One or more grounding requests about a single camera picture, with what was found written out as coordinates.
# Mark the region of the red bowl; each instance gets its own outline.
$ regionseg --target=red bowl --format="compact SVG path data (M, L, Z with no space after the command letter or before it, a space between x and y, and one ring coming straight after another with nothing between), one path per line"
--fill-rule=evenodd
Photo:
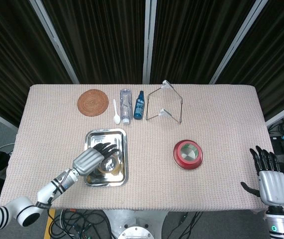
M201 147L192 140L179 141L173 150L175 163L183 169L195 169L199 167L203 161L203 152Z

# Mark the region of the curtain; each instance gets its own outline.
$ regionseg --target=curtain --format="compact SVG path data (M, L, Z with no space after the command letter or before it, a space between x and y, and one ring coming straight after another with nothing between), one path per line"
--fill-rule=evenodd
M267 3L216 83L255 86L265 120L284 110L284 1Z
M145 0L43 3L81 83L142 83Z
M71 84L29 1L0 0L0 116L18 126L29 87Z
M158 0L151 83L208 84L254 0Z

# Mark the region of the beige tablecloth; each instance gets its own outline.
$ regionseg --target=beige tablecloth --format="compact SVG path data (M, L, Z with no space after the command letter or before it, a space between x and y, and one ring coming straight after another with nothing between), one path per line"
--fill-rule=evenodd
M134 107L140 90L144 90L147 101L147 94L159 85L32 86L0 205L22 195L36 202L37 191L72 166L90 130L119 127L127 133L127 183L90 188L80 178L53 203L54 207L169 211L265 208L240 185L245 181L250 187L258 187L249 148L259 145L272 150L254 87L174 85L184 98L181 125L166 117L115 125L112 99L117 99L119 109L119 92L125 87L132 90ZM109 106L100 116L87 117L78 111L77 100L89 89L102 90L109 98ZM178 114L179 109L170 110ZM182 139L201 146L204 162L199 168L186 171L174 163L172 151Z

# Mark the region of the robotic hand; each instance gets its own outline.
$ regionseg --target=robotic hand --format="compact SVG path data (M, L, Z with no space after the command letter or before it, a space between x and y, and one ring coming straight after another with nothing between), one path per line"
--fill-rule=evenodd
M280 172L277 157L266 150L256 146L258 154L250 148L255 161L255 167L259 178L259 189L252 189L246 183L241 182L242 187L268 205L266 211L270 238L284 239L284 174Z
M66 169L37 193L37 203L34 205L25 196L10 201L0 207L0 229L5 228L12 217L23 226L34 223L44 209L49 209L51 203L70 188L79 176L89 175L105 158L119 151L116 144L99 143L88 148L73 161L73 168Z

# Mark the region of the plastic water bottle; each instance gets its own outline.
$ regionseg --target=plastic water bottle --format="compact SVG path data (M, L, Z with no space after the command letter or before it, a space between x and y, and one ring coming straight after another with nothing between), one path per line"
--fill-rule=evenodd
M135 103L135 110L134 110L134 119L136 120L141 120L143 118L143 113L144 113L144 91L140 91L140 95L136 99Z
M120 91L121 120L123 124L130 124L132 119L132 93L128 89Z

